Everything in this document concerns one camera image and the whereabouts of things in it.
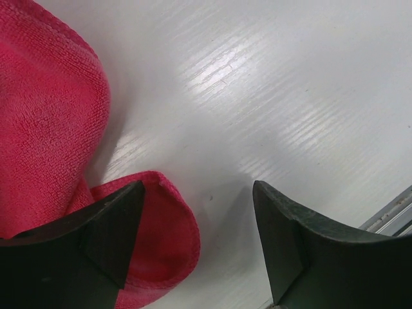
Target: red cloth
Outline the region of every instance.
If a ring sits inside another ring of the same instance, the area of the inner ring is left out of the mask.
[[[0,0],[0,237],[142,180],[142,221],[116,307],[140,308],[191,273],[199,258],[199,230],[160,173],[88,189],[82,174],[108,121],[109,97],[97,56],[73,30],[32,1]]]

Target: folded cloth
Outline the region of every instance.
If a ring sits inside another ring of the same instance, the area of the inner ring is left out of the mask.
[[[31,0],[0,0],[0,237],[14,235],[142,180],[144,211],[116,308],[140,308],[197,264],[194,216],[165,176],[148,171],[91,190],[83,177],[109,115],[94,51]]]

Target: glossy white surface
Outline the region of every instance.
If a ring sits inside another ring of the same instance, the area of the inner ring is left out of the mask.
[[[198,219],[198,268],[150,309],[270,298],[255,179],[353,226],[412,184],[410,1],[39,2],[111,83],[89,182],[160,170]]]

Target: white tabletop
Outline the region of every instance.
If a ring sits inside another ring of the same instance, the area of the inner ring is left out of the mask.
[[[356,227],[412,184],[411,1],[39,2],[111,84],[90,184],[156,169],[197,217],[198,268],[150,309],[270,299],[256,179]]]

